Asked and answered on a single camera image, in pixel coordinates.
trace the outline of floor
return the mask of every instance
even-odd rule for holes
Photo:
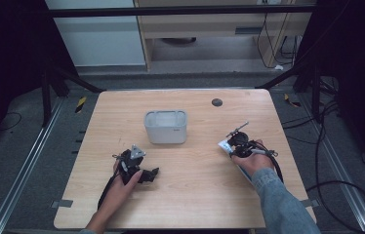
[[[261,85],[284,70],[291,64],[283,66],[283,71],[267,68],[260,60],[259,52],[251,37],[235,38],[197,38],[193,43],[187,39],[158,40],[152,57],[153,63],[149,70],[120,69],[113,74],[83,75],[83,79],[101,88],[109,90],[121,89],[172,89],[172,88],[221,88],[239,87],[253,88]],[[293,40],[288,40],[282,51],[287,57],[293,48]],[[278,59],[290,62],[290,58]],[[305,103],[310,92],[296,95],[291,89],[294,78],[286,80],[270,90],[278,111],[280,120],[307,118],[305,108],[296,108],[284,100],[284,94],[292,100]],[[61,198],[65,183],[68,180],[80,142],[86,131],[93,107],[98,95],[92,94],[82,87],[67,82],[71,92],[68,98],[53,98],[53,106],[61,103],[60,117],[54,123],[50,134],[46,136],[46,144],[39,150],[37,158],[29,161],[33,165],[27,171],[23,180],[24,186],[14,203],[10,203],[8,216],[2,216],[5,225],[4,233],[60,233],[55,229],[52,220],[56,209],[52,202]],[[87,97],[87,102],[80,113],[74,113],[78,100]],[[332,97],[323,96],[326,103]],[[42,131],[42,112],[40,90],[34,90],[22,97],[16,98],[10,108],[10,113],[4,119],[0,131],[0,208],[3,207],[9,191],[14,191],[12,184],[18,178],[20,169],[24,168],[30,155],[30,148]],[[352,181],[365,186],[365,165],[357,157],[359,154],[356,143],[345,127],[344,121],[337,114],[330,114],[326,123],[327,137],[320,150],[319,158],[321,179],[336,179],[342,170],[336,170],[336,157],[330,151],[328,142],[332,143],[333,151],[340,155],[344,162],[344,172]],[[297,165],[304,180],[304,186],[314,183],[313,152],[318,136],[319,126],[308,124],[302,128],[285,130],[289,144],[296,157]],[[351,225],[358,225],[355,218],[346,218],[353,208],[345,205],[351,193],[341,193],[334,188],[325,188],[323,193],[328,203],[340,216]],[[310,198],[316,198],[316,192],[308,193]],[[323,233],[352,233],[326,214],[322,207],[315,208],[318,225]]]

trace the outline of denim sleeve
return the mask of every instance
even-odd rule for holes
[[[79,234],[97,234],[94,231],[88,230],[88,229],[82,229]]]
[[[286,189],[274,170],[258,170],[252,183],[261,198],[268,233],[320,233],[304,205]]]

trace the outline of wooden table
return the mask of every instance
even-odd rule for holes
[[[214,98],[223,101],[215,107]],[[149,110],[183,109],[183,144],[151,144],[143,124]],[[266,90],[118,91],[100,95],[63,194],[70,208],[59,207],[56,228],[83,228],[97,210],[112,176],[114,159],[136,144],[146,152],[143,169],[159,167],[153,182],[137,185],[109,228],[261,228],[264,219],[254,187],[218,147],[246,121],[249,138],[261,138],[279,153],[288,190],[307,199],[302,179]]]

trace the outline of translucent plastic container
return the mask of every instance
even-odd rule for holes
[[[151,143],[184,143],[186,113],[183,110],[151,110],[144,124]]]

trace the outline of black metal frame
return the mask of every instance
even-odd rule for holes
[[[320,10],[328,10],[330,6],[317,5],[317,4],[300,4],[300,5],[240,5],[240,6],[180,6],[180,7],[142,7],[142,8],[105,8],[105,9],[63,9],[63,10],[48,10],[48,11],[24,11],[25,15],[34,15],[37,17],[50,17],[50,18],[88,18],[88,17],[126,17],[126,16],[166,16],[166,15],[214,15],[214,14],[265,14],[265,13],[307,13]],[[270,82],[256,87],[257,89],[270,89],[274,85],[289,78],[290,76],[297,75],[304,70],[308,65],[310,68],[314,68],[313,82],[314,87],[312,94],[312,111],[315,116],[319,113],[319,72],[316,69],[316,62],[312,59],[300,59],[300,62],[295,64],[290,70],[286,71],[282,75],[276,77]],[[44,105],[44,122],[45,126],[51,116],[50,113],[50,95],[49,95],[49,78],[46,70],[51,70],[51,73],[57,72],[67,79],[87,88],[94,93],[100,93],[103,90],[94,87],[85,81],[82,81],[79,77],[69,74],[60,68],[55,68],[52,64],[48,64],[48,68],[43,71],[42,87],[43,87],[43,105]],[[62,90],[66,90],[65,84],[61,84],[62,81],[51,81],[51,84],[59,84]],[[299,87],[295,84],[295,89],[302,90],[308,83]],[[62,96],[66,96],[67,92],[62,92]]]

